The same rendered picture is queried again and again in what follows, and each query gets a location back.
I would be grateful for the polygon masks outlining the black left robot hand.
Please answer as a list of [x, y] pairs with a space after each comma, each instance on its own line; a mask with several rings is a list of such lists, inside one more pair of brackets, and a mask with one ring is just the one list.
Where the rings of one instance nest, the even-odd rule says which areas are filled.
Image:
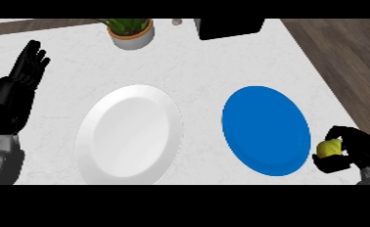
[[40, 42], [31, 40], [9, 75], [0, 78], [0, 135], [16, 135], [28, 123], [34, 92], [49, 63]]

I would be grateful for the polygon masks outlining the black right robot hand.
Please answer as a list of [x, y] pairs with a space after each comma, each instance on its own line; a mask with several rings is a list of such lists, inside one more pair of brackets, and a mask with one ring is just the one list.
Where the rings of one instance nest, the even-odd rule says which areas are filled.
[[340, 149], [346, 155], [332, 155], [318, 158], [312, 155], [314, 163], [324, 173], [333, 173], [349, 169], [354, 163], [358, 169], [370, 167], [370, 134], [354, 127], [335, 125], [327, 133], [326, 139], [342, 139]]

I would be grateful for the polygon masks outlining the yellow-green pear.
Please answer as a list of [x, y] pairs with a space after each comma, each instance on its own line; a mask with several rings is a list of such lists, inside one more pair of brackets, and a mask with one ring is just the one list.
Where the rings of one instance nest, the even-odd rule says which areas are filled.
[[333, 155], [342, 155], [340, 139], [323, 141], [317, 146], [317, 156], [320, 159], [327, 158]]

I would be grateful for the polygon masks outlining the white oval plate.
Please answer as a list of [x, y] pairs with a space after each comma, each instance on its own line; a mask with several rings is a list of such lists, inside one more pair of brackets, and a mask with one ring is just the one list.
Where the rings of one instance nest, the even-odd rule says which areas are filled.
[[178, 156], [181, 112], [158, 88], [136, 84], [93, 105], [80, 126], [77, 167], [89, 184], [152, 184]]

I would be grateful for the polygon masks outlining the black appliance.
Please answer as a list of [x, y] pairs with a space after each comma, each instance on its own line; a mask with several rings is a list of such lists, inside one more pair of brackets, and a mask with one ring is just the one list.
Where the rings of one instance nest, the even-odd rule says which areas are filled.
[[201, 40], [258, 33], [263, 19], [194, 19]]

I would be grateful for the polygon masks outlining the potted green plant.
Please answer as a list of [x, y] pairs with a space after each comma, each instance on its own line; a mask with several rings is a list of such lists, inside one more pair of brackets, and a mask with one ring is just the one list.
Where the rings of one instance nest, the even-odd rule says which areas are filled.
[[123, 50], [139, 50], [154, 40], [152, 19], [96, 20], [107, 26], [114, 45]]

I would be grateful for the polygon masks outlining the blue oval plate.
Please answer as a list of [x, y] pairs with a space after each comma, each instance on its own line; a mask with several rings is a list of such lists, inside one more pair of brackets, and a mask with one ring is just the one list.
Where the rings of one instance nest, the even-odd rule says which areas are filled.
[[256, 172], [284, 176], [303, 165], [311, 132], [292, 100], [266, 86], [247, 86], [228, 97], [221, 116], [225, 142]]

